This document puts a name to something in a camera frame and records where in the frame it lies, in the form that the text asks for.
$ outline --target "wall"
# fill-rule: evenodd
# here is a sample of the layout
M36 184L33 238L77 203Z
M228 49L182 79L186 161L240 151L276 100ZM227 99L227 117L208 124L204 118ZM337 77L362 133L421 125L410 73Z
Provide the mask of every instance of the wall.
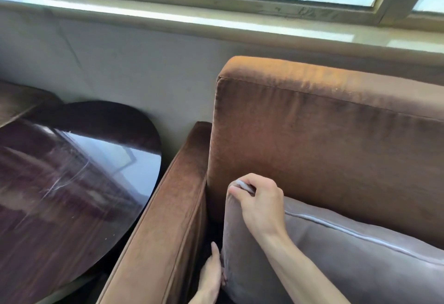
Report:
M65 101L101 99L142 110L161 135L167 161L196 121L211 121L216 77L235 55L444 84L444 68L0 10L0 77L52 91Z

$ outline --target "table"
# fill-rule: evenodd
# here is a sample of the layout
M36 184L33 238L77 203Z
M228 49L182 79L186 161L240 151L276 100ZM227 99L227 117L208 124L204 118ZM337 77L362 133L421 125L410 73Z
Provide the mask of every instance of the table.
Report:
M126 105L88 101L0 129L0 303L34 304L84 274L136 221L159 134Z

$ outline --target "glossy tabletop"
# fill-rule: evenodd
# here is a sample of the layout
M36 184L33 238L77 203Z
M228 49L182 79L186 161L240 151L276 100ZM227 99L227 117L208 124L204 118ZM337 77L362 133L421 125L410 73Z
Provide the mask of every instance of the glossy tabletop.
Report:
M160 162L151 121L117 103L0 128L0 303L34 304L106 255L148 202Z

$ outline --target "brown sofa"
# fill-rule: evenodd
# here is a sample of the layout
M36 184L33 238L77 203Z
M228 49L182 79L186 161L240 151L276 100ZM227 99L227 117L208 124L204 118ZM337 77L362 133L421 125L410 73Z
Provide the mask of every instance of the brown sofa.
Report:
M213 125L192 129L98 303L185 303L208 241L221 244L226 188L249 172L297 200L443 249L443 121L441 86L231 59Z

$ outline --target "gray cushion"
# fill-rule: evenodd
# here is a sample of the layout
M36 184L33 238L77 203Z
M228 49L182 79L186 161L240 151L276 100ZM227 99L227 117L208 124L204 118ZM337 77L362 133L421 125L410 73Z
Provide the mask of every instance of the gray cushion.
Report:
M287 197L285 209L292 241L351 304L444 303L444 251ZM222 258L224 290L236 304L293 304L231 195Z

